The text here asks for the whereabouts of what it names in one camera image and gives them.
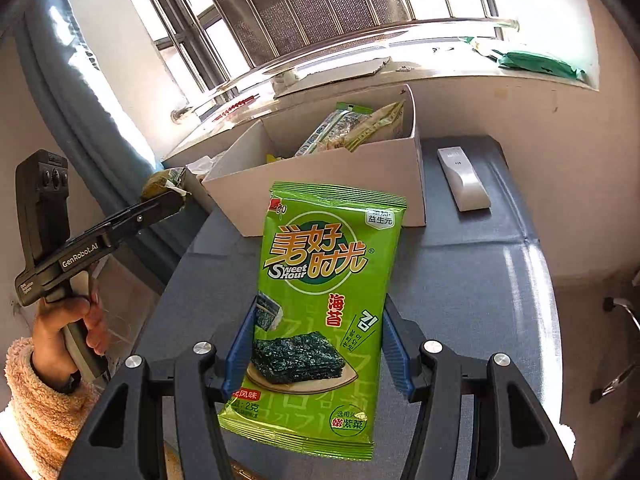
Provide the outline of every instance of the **window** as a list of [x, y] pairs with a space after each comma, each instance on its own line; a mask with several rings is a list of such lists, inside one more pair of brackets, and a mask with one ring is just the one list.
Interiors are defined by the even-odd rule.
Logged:
[[[306, 47], [330, 44], [339, 36], [357, 41], [363, 30], [437, 20], [412, 30], [412, 35], [416, 40], [501, 37], [491, 20], [498, 16], [494, 0], [132, 1], [190, 102], [252, 68]], [[218, 97], [218, 102], [236, 95], [238, 88]]]

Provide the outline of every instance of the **metal bolt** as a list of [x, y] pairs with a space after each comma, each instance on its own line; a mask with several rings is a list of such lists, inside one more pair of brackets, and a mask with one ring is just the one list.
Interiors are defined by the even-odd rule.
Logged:
[[511, 358], [507, 354], [494, 355], [494, 362], [498, 366], [509, 366], [511, 364]]
[[193, 351], [196, 352], [196, 354], [200, 355], [208, 354], [209, 352], [211, 352], [211, 343], [207, 341], [200, 341], [199, 343], [193, 345]]
[[138, 368], [142, 364], [142, 357], [139, 355], [130, 355], [127, 360], [124, 361], [127, 368]]
[[440, 352], [442, 352], [442, 343], [440, 343], [439, 341], [427, 341], [424, 344], [424, 349], [429, 352], [430, 354], [438, 354]]

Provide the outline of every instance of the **green seaweed snack package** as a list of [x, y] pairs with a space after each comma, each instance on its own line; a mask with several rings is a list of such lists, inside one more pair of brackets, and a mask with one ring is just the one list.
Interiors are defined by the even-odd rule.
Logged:
[[382, 311], [405, 209], [380, 192], [273, 184], [252, 358], [220, 426], [293, 451], [371, 459]]

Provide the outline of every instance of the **curtain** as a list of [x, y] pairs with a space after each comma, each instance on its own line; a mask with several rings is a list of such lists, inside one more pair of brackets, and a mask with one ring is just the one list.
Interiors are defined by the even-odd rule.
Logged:
[[[14, 36], [45, 124], [105, 215], [139, 202], [144, 183], [162, 165], [100, 71], [69, 0], [33, 0]], [[206, 217], [188, 197], [183, 211], [127, 243], [166, 283]]]

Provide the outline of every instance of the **gray tablecloth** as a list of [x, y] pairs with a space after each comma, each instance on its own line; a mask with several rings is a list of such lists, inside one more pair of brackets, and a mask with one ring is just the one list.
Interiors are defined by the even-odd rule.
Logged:
[[[490, 210], [458, 212], [437, 159], [462, 146], [491, 198]], [[443, 137], [422, 143], [427, 227], [404, 228], [389, 293], [407, 319], [459, 354], [506, 352], [541, 399], [560, 416], [562, 356], [558, 314], [546, 263], [502, 151], [491, 137]], [[242, 238], [216, 209], [178, 265], [140, 339], [149, 360], [172, 357], [208, 339], [249, 305], [257, 283], [260, 238]], [[466, 479], [472, 399], [463, 398], [457, 479]], [[172, 417], [167, 403], [165, 421]], [[270, 480], [399, 478], [418, 406], [393, 387], [384, 360], [371, 462], [347, 462], [265, 446], [223, 430], [230, 455]], [[165, 424], [175, 445], [175, 427]]]

